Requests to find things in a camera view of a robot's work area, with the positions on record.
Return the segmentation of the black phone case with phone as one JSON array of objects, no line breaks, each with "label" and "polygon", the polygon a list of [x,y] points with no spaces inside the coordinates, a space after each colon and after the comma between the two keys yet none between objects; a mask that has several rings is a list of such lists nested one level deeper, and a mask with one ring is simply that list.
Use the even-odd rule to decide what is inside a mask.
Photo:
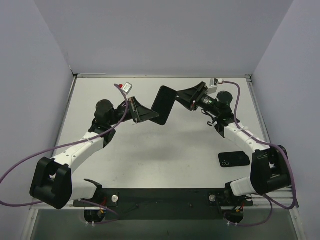
[{"label": "black phone case with phone", "polygon": [[164,126],[171,114],[177,97],[177,91],[167,86],[161,86],[153,102],[151,110],[158,113],[158,117],[151,121]]}]

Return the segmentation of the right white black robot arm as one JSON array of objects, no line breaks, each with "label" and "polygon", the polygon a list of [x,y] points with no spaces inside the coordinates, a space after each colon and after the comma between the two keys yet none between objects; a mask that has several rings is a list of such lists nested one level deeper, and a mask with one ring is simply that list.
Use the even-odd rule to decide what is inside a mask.
[{"label": "right white black robot arm", "polygon": [[201,108],[209,114],[215,130],[248,156],[251,166],[249,176],[226,184],[233,196],[265,195],[291,186],[284,149],[263,142],[245,129],[231,109],[233,96],[230,92],[220,91],[216,98],[212,98],[209,88],[201,82],[195,87],[178,91],[176,100],[190,111]]}]

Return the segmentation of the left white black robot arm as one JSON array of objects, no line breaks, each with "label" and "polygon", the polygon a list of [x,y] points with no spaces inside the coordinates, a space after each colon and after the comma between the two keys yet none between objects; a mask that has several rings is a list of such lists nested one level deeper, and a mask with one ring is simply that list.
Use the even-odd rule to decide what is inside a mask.
[{"label": "left white black robot arm", "polygon": [[52,158],[43,157],[38,161],[30,195],[57,210],[78,199],[85,199],[92,206],[100,204],[102,185],[90,179],[73,183],[72,175],[88,158],[112,141],[117,125],[129,120],[138,124],[158,116],[135,97],[126,99],[118,108],[114,108],[109,100],[100,100],[95,107],[92,125],[78,144]]}]

